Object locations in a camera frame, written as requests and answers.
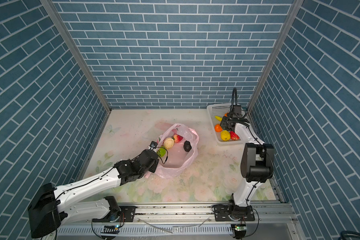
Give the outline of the light green fruit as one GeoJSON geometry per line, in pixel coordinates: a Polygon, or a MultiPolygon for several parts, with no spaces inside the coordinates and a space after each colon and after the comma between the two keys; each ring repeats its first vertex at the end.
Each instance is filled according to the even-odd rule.
{"type": "Polygon", "coordinates": [[[160,156],[161,158],[163,158],[164,156],[167,155],[167,149],[165,147],[160,147],[158,148],[157,154],[158,156],[160,156]]]}

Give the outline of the red fruit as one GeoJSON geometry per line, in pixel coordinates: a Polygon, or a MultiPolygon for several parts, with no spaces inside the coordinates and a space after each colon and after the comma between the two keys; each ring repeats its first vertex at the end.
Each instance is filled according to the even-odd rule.
{"type": "Polygon", "coordinates": [[[238,141],[240,140],[240,137],[233,131],[230,131],[230,136],[232,141],[238,141]]]}

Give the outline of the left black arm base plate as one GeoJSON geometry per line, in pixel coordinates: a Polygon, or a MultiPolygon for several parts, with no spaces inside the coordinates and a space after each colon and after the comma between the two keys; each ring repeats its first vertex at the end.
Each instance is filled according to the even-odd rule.
{"type": "Polygon", "coordinates": [[[129,223],[133,222],[136,206],[121,206],[118,210],[110,210],[103,218],[92,219],[95,223],[129,223]]]}

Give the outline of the yellow lemon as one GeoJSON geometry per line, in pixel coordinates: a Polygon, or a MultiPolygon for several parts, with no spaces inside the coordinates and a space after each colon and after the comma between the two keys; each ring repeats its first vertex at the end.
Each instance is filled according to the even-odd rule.
{"type": "Polygon", "coordinates": [[[229,131],[225,131],[225,130],[221,131],[220,136],[223,142],[227,142],[231,139],[231,133],[229,131]]]}

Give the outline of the white garlic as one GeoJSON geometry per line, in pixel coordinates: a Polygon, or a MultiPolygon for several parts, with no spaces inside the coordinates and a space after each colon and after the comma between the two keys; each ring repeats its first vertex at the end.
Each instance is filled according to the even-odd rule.
{"type": "Polygon", "coordinates": [[[173,138],[166,138],[163,142],[164,148],[171,149],[175,144],[175,140],[173,138]]]}

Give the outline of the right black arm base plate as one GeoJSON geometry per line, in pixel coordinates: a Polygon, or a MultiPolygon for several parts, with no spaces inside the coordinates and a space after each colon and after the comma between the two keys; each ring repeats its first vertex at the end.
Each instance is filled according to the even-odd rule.
{"type": "Polygon", "coordinates": [[[217,204],[212,206],[212,212],[214,213],[216,222],[253,222],[255,220],[254,211],[251,206],[239,207],[236,205],[217,204]]]}

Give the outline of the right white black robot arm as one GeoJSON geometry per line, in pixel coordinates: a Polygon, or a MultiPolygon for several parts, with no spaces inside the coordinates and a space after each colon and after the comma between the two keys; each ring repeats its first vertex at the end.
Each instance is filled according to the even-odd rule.
{"type": "Polygon", "coordinates": [[[223,117],[221,127],[234,132],[244,143],[240,165],[243,180],[229,201],[231,212],[242,212],[251,205],[257,189],[274,174],[274,147],[260,140],[244,117],[223,117]]]}

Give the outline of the orange fruit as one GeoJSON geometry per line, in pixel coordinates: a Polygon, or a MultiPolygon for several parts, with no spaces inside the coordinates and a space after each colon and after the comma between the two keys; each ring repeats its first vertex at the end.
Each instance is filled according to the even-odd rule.
{"type": "Polygon", "coordinates": [[[223,131],[223,128],[220,126],[220,124],[216,124],[214,129],[215,129],[215,132],[217,132],[217,133],[220,133],[223,131]]]}

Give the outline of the pink plastic bag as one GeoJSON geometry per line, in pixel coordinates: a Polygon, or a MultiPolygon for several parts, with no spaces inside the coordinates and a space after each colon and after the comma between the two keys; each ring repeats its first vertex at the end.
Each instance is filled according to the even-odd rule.
{"type": "Polygon", "coordinates": [[[199,143],[199,135],[194,129],[189,128],[184,124],[173,124],[161,134],[156,142],[158,148],[163,147],[163,142],[166,138],[172,138],[174,134],[178,134],[183,138],[179,143],[175,143],[171,149],[168,149],[167,155],[161,158],[159,156],[159,164],[155,175],[163,179],[171,179],[179,176],[187,167],[189,167],[198,156],[197,145],[199,143]],[[189,153],[184,151],[183,145],[185,141],[189,141],[192,149],[189,153]]]}

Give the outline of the dark avocado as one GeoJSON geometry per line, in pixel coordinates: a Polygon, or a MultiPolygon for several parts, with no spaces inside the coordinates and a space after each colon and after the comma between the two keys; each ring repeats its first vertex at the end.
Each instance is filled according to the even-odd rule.
{"type": "Polygon", "coordinates": [[[189,153],[192,149],[192,145],[189,141],[185,141],[183,145],[184,151],[189,153]]]}

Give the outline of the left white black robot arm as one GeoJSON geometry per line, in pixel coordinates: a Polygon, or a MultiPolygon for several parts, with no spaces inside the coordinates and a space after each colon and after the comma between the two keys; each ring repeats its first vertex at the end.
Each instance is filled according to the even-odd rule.
{"type": "Polygon", "coordinates": [[[40,239],[57,232],[61,225],[84,220],[116,223],[122,226],[126,214],[112,196],[84,202],[102,191],[141,179],[154,173],[161,157],[152,149],[143,150],[131,160],[122,160],[92,177],[67,185],[48,183],[39,188],[28,206],[31,237],[40,239]]]}

